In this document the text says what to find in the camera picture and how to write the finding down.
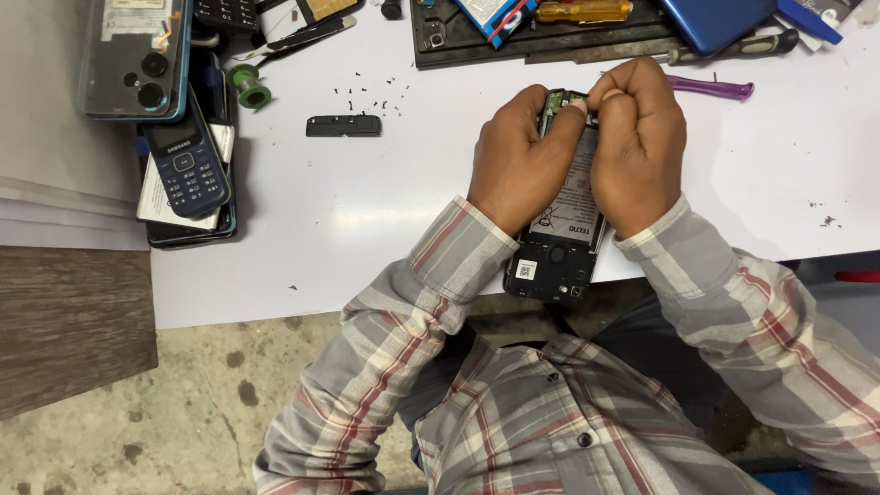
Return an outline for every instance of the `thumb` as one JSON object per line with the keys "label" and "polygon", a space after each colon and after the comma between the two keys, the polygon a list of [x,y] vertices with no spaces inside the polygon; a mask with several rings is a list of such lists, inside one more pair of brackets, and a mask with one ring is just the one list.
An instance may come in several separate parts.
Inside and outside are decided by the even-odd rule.
{"label": "thumb", "polygon": [[538,143],[541,153],[553,161],[571,165],[577,144],[581,141],[583,128],[587,123],[587,104],[583,100],[572,100],[559,109],[550,130]]}
{"label": "thumb", "polygon": [[631,144],[636,136],[639,108],[632,96],[619,89],[605,93],[599,103],[599,144],[603,152],[617,154],[620,147]]}

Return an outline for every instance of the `white table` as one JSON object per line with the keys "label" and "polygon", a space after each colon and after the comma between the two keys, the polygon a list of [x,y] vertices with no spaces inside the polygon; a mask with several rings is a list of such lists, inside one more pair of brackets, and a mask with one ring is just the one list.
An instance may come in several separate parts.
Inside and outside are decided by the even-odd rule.
{"label": "white table", "polygon": [[[261,72],[275,100],[240,112],[238,241],[153,250],[158,328],[341,309],[466,194],[480,126],[500,105],[536,82],[587,91],[616,64],[417,70],[404,13],[386,21],[367,4],[357,26]],[[667,69],[756,85],[744,104],[677,95],[689,133],[683,189],[732,245],[775,260],[880,248],[880,28],[848,19],[841,32],[838,47],[815,55],[798,47]],[[310,116],[362,110],[385,113],[382,137],[304,135]],[[640,275],[603,247],[594,281]],[[485,292],[501,289],[499,276]]]}

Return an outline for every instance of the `plaid shirt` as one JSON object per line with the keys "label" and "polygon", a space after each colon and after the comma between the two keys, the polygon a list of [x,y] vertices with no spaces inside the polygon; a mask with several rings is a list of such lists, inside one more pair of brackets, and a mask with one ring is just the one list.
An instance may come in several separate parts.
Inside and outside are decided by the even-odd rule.
{"label": "plaid shirt", "polygon": [[[880,364],[782,266],[732,249],[682,196],[616,245],[665,318],[824,478],[880,489]],[[517,243],[460,197],[345,306],[253,471],[260,495],[382,491],[376,438]],[[431,493],[769,493],[695,436],[676,400],[600,347],[477,339],[416,423]]]}

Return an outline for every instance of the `red object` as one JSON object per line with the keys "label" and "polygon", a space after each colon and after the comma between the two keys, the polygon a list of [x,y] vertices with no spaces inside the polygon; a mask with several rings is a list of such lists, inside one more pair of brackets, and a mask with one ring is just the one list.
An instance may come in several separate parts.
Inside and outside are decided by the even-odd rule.
{"label": "red object", "polygon": [[507,25],[507,23],[510,22],[513,16],[517,15],[517,12],[519,12],[519,10],[523,8],[523,5],[525,5],[528,1],[529,0],[519,0],[519,4],[517,4],[517,6],[514,7],[512,11],[507,13],[507,16],[504,17],[502,23],[498,25],[498,27],[492,32],[492,34],[488,38],[486,38],[486,41],[491,41],[492,38],[500,33],[501,30]]}
{"label": "red object", "polygon": [[880,284],[880,271],[839,271],[834,274],[834,278],[841,282],[860,282],[863,284]]}

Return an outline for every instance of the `hand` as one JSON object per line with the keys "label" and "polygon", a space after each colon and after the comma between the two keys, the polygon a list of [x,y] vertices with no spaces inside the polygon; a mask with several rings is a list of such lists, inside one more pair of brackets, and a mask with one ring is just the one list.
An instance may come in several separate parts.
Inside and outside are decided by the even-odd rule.
{"label": "hand", "polygon": [[562,190],[586,122],[586,105],[575,100],[541,139],[546,93],[542,85],[519,92],[483,124],[473,153],[467,201],[514,239]]}
{"label": "hand", "polygon": [[663,69],[649,57],[618,65],[590,90],[599,143],[590,183],[605,217],[627,239],[681,197],[685,117]]}

